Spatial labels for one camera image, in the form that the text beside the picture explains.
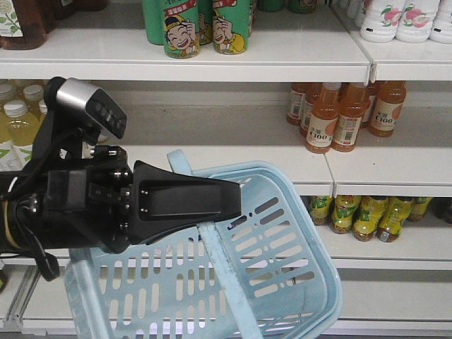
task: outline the light blue shopping basket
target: light blue shopping basket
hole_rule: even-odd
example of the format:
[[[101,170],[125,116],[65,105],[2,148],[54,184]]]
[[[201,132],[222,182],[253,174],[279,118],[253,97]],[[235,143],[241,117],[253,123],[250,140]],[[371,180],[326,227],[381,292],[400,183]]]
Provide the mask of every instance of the light blue shopping basket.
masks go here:
[[[265,162],[191,172],[238,182],[240,218],[205,222],[122,254],[70,250],[80,339],[315,338],[339,317],[340,280],[290,180]]]

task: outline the plastic bottle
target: plastic bottle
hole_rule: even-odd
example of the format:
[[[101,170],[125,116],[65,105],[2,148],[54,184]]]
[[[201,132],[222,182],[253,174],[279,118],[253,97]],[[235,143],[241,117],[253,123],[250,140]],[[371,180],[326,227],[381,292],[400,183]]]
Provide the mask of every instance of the plastic bottle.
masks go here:
[[[257,8],[264,12],[277,12],[284,8],[284,0],[258,0]]]
[[[333,202],[331,196],[312,196],[308,206],[308,212],[315,225],[325,225],[330,215],[330,207]]]
[[[293,13],[310,14],[316,10],[317,0],[289,0],[287,9]]]
[[[452,0],[441,0],[439,3],[430,39],[444,44],[452,44]]]
[[[439,0],[407,0],[395,37],[405,42],[424,42],[432,31]]]
[[[2,0],[0,46],[3,49],[34,49],[47,39],[38,0]]]
[[[13,150],[13,140],[6,128],[6,115],[4,105],[14,98],[16,89],[13,85],[5,83],[0,85],[0,171],[18,171],[22,165]]]
[[[397,32],[405,0],[372,0],[361,25],[361,36],[372,42],[390,42]]]
[[[292,125],[300,125],[308,87],[309,83],[293,83],[290,88],[290,109],[286,120]]]
[[[409,221],[419,221],[427,213],[429,204],[432,202],[432,196],[417,196],[414,198],[411,213],[408,216]]]
[[[403,222],[411,213],[413,199],[407,196],[391,196],[389,205],[379,222],[376,236],[383,242],[393,242],[402,231]]]
[[[346,10],[346,16],[350,19],[354,19],[356,13],[358,12],[359,5],[361,4],[361,0],[350,0]]]
[[[349,84],[345,97],[340,101],[332,148],[340,152],[350,152],[355,148],[368,99],[369,92],[363,83]]]
[[[6,126],[13,138],[14,150],[22,166],[31,159],[33,141],[40,127],[36,117],[28,111],[22,100],[14,100],[4,105]]]
[[[369,99],[367,100],[366,110],[364,111],[364,116],[361,119],[361,125],[359,126],[361,129],[368,127],[370,124],[370,118],[372,116],[372,112],[375,108],[376,96],[379,93],[380,81],[375,81],[374,83],[369,83],[367,85],[367,91],[369,92]]]
[[[370,133],[392,136],[406,94],[405,81],[388,81],[380,88],[368,128]]]
[[[313,153],[326,153],[333,140],[339,115],[340,83],[323,83],[320,97],[314,103],[306,137],[306,148]]]
[[[29,85],[23,89],[23,95],[28,110],[39,120],[41,117],[40,100],[44,97],[44,88],[41,85]]]
[[[40,106],[40,125],[42,124],[42,122],[44,121],[45,117],[47,116],[47,106],[44,102],[44,100],[40,100],[39,102],[39,106]]]
[[[76,11],[101,11],[107,4],[108,0],[73,0]]]
[[[57,20],[66,19],[76,12],[73,0],[52,0],[52,6]]]
[[[304,98],[302,115],[300,116],[299,132],[306,136],[308,133],[309,122],[311,121],[314,103],[320,97],[322,91],[322,83],[310,83]]]
[[[348,233],[353,225],[353,215],[361,203],[361,196],[337,196],[330,228],[338,234]]]
[[[362,242],[372,239],[387,207],[387,196],[363,196],[359,207],[359,217],[353,223],[355,238]]]

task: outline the white bottle cap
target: white bottle cap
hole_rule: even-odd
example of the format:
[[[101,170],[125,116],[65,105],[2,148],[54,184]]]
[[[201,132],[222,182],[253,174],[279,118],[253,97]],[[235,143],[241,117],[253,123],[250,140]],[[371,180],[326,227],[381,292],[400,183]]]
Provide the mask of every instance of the white bottle cap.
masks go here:
[[[16,95],[16,88],[10,83],[0,85],[0,100],[10,100]]]
[[[41,114],[47,114],[47,105],[45,104],[44,99],[40,100],[40,111]]]
[[[323,83],[324,88],[327,90],[339,90],[342,83]]]
[[[29,85],[23,89],[25,99],[30,101],[38,101],[44,95],[44,88],[41,85]]]
[[[33,84],[33,80],[28,79],[14,79],[13,82],[16,84],[17,87],[27,87]]]
[[[21,117],[28,112],[27,105],[23,100],[13,100],[4,106],[5,113],[10,118]]]

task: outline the beverage can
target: beverage can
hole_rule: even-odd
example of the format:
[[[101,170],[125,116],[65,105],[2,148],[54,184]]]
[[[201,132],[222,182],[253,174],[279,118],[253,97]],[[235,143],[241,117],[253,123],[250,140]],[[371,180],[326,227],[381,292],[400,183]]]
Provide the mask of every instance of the beverage can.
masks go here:
[[[331,196],[312,196],[309,202],[308,212],[315,225],[325,225],[330,214]]]
[[[430,202],[433,200],[432,196],[417,196],[414,198],[412,210],[408,216],[410,221],[419,221],[427,213]]]
[[[248,48],[250,16],[250,0],[213,0],[215,51],[221,54],[245,52]]]
[[[339,234],[348,233],[353,224],[353,215],[361,203],[361,196],[337,196],[331,216],[331,229]]]
[[[198,55],[199,42],[197,0],[160,0],[165,54],[175,59]]]
[[[376,236],[383,242],[393,242],[401,231],[403,222],[412,209],[413,198],[407,196],[392,196],[389,205],[379,222]]]
[[[363,196],[359,207],[359,216],[353,224],[355,238],[363,242],[372,239],[387,207],[387,196]]]

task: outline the yellow drink bottle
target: yellow drink bottle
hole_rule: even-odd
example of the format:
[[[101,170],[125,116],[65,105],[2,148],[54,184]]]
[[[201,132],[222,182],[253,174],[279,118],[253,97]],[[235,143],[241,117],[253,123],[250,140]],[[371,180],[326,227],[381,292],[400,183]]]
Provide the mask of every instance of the yellow drink bottle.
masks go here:
[[[14,150],[23,166],[30,161],[33,141],[40,127],[36,117],[28,111],[22,100],[13,100],[4,105],[6,126],[13,138]]]

